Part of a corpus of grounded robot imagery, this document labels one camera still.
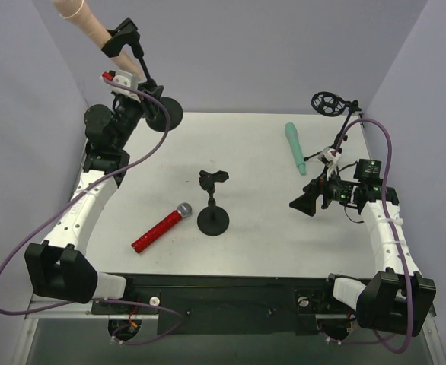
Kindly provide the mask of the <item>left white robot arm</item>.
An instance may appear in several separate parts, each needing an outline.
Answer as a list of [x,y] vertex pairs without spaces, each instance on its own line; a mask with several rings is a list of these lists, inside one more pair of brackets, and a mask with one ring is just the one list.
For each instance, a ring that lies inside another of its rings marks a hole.
[[33,292],[70,302],[119,299],[126,279],[95,269],[85,251],[106,203],[121,185],[129,154],[124,147],[139,120],[160,112],[156,99],[114,88],[114,108],[96,104],[84,114],[85,159],[69,207],[40,244],[31,243],[24,258]]

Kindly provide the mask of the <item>red glitter microphone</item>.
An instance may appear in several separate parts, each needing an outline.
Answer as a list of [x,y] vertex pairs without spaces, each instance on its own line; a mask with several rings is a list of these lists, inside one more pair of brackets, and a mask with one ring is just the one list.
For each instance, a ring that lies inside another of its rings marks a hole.
[[165,218],[154,225],[150,230],[135,240],[131,247],[140,254],[146,250],[152,243],[161,238],[165,233],[171,230],[180,221],[188,218],[192,214],[192,207],[189,203],[180,203],[177,208],[169,213]]

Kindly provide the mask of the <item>pink microphone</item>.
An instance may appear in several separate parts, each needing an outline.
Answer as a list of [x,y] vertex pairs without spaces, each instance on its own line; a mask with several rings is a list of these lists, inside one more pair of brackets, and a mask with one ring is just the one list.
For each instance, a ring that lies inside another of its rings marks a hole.
[[[94,16],[85,0],[53,0],[60,16],[78,27],[99,49],[110,40],[111,35],[102,23]],[[110,56],[118,68],[137,74],[144,78],[142,70],[130,56],[121,51],[118,56]]]

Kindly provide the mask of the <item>black mic stand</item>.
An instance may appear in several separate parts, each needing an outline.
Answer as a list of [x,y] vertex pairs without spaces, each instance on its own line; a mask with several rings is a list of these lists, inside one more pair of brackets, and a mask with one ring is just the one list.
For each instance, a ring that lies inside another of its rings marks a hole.
[[207,206],[198,214],[197,226],[207,236],[219,236],[229,227],[230,218],[227,211],[217,206],[214,198],[215,184],[224,183],[228,179],[229,174],[223,170],[215,173],[209,173],[204,170],[199,171],[199,185],[209,194],[209,200]]
[[[140,62],[143,75],[146,78],[146,81],[144,82],[142,82],[140,79],[137,90],[153,97],[154,99],[159,101],[162,106],[165,107],[170,117],[170,129],[175,129],[181,123],[183,118],[182,106],[173,98],[163,97],[162,93],[164,87],[157,84],[156,81],[151,77],[148,67],[145,64],[144,51],[139,42],[140,34],[138,32],[137,26],[132,22],[131,19],[127,18],[116,29],[109,30],[108,32],[111,35],[111,38],[101,49],[101,51],[106,56],[110,57],[118,56],[125,45],[131,48],[133,55]],[[140,96],[139,98],[140,101],[146,99]],[[158,132],[164,132],[166,128],[166,117],[164,111],[158,105],[155,104],[155,106],[158,107],[158,117],[156,122],[158,126]]]

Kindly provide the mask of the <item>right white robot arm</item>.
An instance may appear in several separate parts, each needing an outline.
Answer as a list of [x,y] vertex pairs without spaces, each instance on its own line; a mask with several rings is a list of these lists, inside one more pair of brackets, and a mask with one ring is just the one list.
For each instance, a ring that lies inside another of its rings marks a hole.
[[317,211],[316,201],[322,197],[323,208],[338,202],[358,211],[370,236],[377,272],[367,284],[330,275],[327,294],[352,309],[362,328],[416,337],[432,306],[436,286],[422,276],[410,255],[397,193],[382,186],[380,172],[379,160],[361,159],[353,181],[343,180],[338,173],[321,173],[289,206],[312,217]]

